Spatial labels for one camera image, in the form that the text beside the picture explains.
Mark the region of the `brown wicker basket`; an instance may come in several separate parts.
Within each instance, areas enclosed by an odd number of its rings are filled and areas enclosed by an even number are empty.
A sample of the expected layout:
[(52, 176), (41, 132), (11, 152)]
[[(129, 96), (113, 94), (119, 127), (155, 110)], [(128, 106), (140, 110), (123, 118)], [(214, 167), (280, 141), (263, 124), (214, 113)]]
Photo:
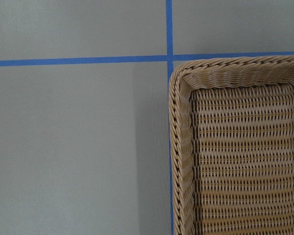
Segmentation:
[(294, 235), (294, 55), (181, 64), (169, 118), (174, 234)]

